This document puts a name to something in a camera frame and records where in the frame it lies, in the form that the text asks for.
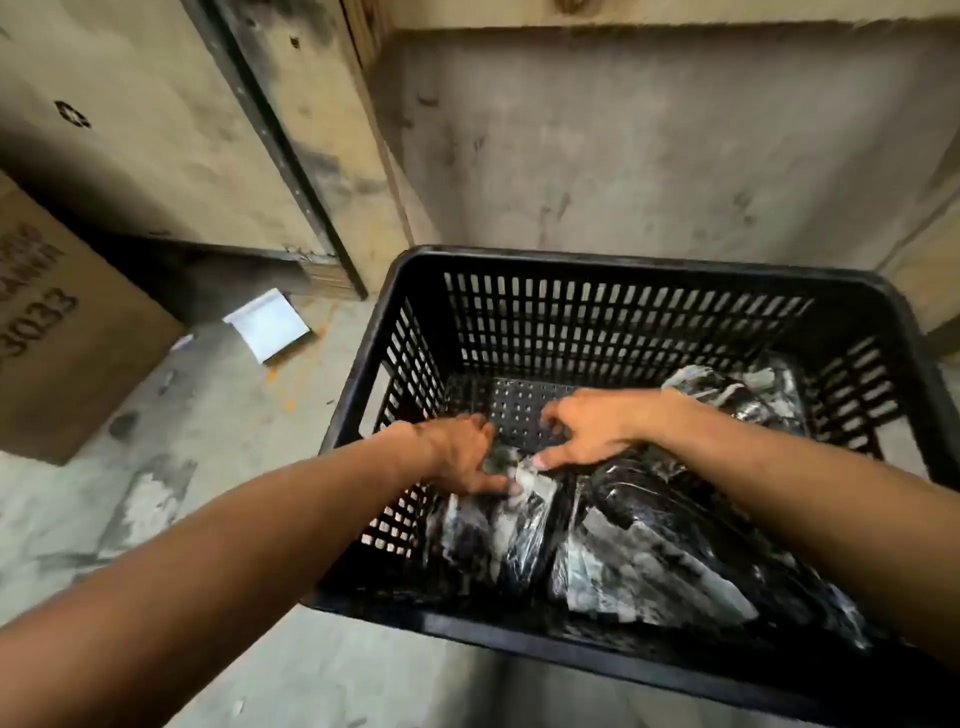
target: left hand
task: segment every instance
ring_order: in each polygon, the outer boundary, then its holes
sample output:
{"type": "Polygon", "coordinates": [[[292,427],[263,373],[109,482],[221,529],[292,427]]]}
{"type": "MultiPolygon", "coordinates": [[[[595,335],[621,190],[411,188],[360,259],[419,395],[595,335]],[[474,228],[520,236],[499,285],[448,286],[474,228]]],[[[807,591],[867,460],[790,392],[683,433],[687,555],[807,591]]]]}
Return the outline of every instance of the left hand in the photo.
{"type": "Polygon", "coordinates": [[[496,427],[480,414],[428,420],[413,425],[418,438],[429,445],[430,468],[427,477],[450,493],[465,496],[476,493],[504,493],[505,475],[489,475],[482,470],[496,427]]]}

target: finger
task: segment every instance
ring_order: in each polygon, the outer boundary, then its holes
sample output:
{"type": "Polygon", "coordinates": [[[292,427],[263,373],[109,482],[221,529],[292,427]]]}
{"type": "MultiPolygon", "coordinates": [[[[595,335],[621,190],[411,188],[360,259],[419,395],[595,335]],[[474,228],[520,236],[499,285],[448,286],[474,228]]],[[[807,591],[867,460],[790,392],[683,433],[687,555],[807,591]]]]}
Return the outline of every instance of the finger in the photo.
{"type": "Polygon", "coordinates": [[[577,462],[577,458],[570,443],[543,449],[534,455],[533,459],[534,467],[539,471],[552,471],[561,465],[575,462],[577,462]]]}
{"type": "Polygon", "coordinates": [[[540,424],[544,427],[552,425],[560,419],[560,400],[551,400],[540,412],[540,424]]]}
{"type": "Polygon", "coordinates": [[[481,471],[464,478],[469,493],[506,493],[510,480],[506,475],[488,475],[481,471]]]}
{"type": "Polygon", "coordinates": [[[483,436],[487,439],[487,447],[493,444],[493,438],[496,436],[496,425],[493,423],[486,423],[480,429],[480,432],[483,433],[483,436]]]}

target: right hand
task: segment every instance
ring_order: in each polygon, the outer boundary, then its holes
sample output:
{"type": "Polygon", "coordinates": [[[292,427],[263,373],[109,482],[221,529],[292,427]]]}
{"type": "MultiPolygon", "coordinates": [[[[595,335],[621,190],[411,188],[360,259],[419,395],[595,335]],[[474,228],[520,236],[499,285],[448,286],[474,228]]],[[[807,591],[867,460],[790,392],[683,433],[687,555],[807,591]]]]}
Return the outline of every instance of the right hand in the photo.
{"type": "Polygon", "coordinates": [[[659,389],[578,389],[569,397],[546,404],[540,424],[555,434],[566,427],[570,439],[541,450],[534,465],[543,471],[561,465],[588,465],[613,457],[644,437],[645,423],[662,399],[659,389]]]}

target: forearm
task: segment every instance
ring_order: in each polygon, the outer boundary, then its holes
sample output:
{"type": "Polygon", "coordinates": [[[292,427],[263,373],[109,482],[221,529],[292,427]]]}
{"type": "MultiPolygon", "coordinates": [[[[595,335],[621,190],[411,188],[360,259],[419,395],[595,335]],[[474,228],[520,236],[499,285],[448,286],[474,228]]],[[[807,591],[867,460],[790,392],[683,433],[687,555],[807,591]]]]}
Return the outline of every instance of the forearm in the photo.
{"type": "Polygon", "coordinates": [[[385,431],[261,475],[8,625],[0,655],[16,669],[0,681],[0,722],[162,724],[296,604],[429,455],[385,431]]]}
{"type": "Polygon", "coordinates": [[[909,639],[960,665],[960,494],[672,390],[639,438],[674,453],[909,639]]]}

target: white paper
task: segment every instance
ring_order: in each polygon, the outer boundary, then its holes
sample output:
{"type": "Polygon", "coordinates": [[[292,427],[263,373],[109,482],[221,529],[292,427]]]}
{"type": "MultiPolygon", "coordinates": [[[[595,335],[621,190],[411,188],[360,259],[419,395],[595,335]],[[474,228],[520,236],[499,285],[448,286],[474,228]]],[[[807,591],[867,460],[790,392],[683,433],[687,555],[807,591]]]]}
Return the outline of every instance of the white paper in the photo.
{"type": "Polygon", "coordinates": [[[276,288],[237,308],[224,321],[239,331],[261,364],[310,330],[276,288]]]}

